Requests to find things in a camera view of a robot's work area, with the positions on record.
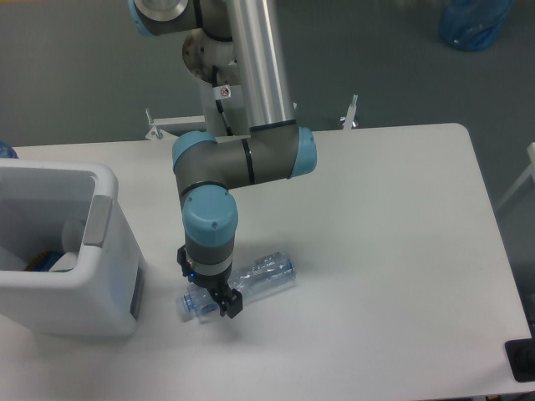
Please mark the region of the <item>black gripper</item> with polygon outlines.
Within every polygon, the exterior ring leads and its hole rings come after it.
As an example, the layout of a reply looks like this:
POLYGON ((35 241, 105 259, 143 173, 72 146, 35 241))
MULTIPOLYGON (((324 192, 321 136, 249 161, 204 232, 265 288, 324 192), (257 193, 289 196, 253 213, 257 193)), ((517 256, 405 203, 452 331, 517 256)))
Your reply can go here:
POLYGON ((228 267, 216 275, 203 275, 188 269, 186 249, 181 246, 177 249, 176 261, 181 268, 181 275, 198 287, 204 288, 210 294, 212 300, 219 307, 221 317, 233 319, 243 309, 242 294, 235 288, 230 288, 228 279, 232 268, 228 267))

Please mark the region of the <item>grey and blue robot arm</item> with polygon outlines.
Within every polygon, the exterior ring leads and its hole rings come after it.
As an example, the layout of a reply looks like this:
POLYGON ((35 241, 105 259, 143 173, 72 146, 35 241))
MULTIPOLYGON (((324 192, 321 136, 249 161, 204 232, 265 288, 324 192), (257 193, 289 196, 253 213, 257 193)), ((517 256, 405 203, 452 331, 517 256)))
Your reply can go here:
POLYGON ((132 1, 140 33, 186 33, 182 60, 206 86, 206 128, 181 135, 172 169, 185 243, 184 277, 224 317, 243 308, 229 285, 238 223, 232 190, 311 173, 317 148, 295 119, 273 1, 132 1))

